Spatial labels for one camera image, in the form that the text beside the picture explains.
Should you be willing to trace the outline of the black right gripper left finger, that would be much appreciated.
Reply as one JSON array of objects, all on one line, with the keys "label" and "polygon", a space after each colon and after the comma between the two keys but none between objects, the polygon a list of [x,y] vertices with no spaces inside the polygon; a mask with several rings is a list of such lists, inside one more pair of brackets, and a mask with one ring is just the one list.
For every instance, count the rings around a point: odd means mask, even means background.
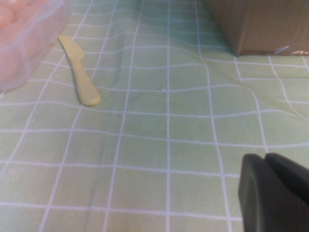
[{"label": "black right gripper left finger", "polygon": [[238,196],[246,232],[309,230],[309,205],[282,183],[265,157],[244,155]]}]

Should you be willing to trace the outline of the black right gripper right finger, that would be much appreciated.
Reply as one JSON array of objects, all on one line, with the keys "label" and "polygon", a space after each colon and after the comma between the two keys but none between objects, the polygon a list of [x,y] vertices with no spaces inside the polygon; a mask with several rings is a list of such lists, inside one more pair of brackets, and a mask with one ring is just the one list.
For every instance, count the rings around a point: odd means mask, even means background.
[{"label": "black right gripper right finger", "polygon": [[265,161],[282,183],[297,197],[309,204],[309,170],[277,153],[267,153]]}]

